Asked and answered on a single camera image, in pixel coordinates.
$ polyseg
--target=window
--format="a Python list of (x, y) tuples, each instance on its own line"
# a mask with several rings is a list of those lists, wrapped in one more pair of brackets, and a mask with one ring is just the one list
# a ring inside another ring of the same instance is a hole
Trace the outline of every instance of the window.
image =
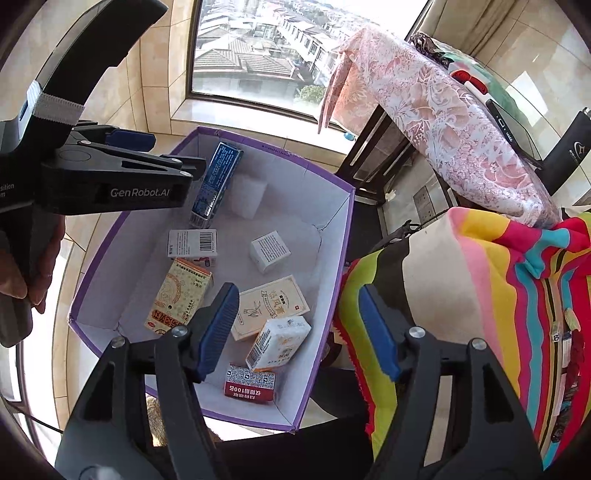
[(191, 90), (316, 115), (340, 45), (368, 22), (406, 37), (427, 1), (204, 0)]

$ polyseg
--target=human hand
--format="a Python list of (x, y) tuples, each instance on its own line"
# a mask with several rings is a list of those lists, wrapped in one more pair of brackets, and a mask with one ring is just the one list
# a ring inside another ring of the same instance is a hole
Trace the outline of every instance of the human hand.
[(0, 293), (16, 299), (29, 297), (31, 304), (39, 313), (45, 312), (47, 289), (53, 279), (53, 269), (60, 252), (61, 239), (66, 233), (66, 218), (60, 215), (56, 229), (47, 248), (39, 258), (37, 270), (39, 274), (33, 278), (30, 285), (24, 278), (12, 255), (0, 250)]

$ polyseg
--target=colorful striped blanket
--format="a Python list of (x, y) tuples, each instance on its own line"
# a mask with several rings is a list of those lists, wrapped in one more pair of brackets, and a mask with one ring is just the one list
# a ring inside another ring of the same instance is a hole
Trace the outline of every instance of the colorful striped blanket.
[(452, 208), (406, 240), (356, 261), (343, 278), (335, 325), (369, 405), (374, 455), (396, 409), (359, 314), (373, 283), (389, 307), (437, 338), (486, 339), (515, 388), (544, 466), (591, 409), (591, 213), (551, 230)]

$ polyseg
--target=pink floral cloth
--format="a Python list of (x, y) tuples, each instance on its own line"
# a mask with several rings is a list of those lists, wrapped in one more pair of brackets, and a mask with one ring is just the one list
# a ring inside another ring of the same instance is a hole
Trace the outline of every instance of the pink floral cloth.
[(323, 99), (331, 119), (359, 134), (378, 104), (458, 194), (528, 226), (549, 228), (558, 209), (533, 169), (463, 85), (414, 47), (367, 26), (342, 48)]

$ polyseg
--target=rooftop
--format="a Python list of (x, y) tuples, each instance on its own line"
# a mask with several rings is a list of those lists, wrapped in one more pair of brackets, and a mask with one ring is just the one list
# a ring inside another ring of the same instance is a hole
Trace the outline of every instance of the rooftop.
[(223, 70), (292, 78), (294, 65), (287, 59), (271, 57), (254, 46), (272, 48), (272, 41), (260, 38), (234, 38), (226, 35), (195, 52), (194, 71)]

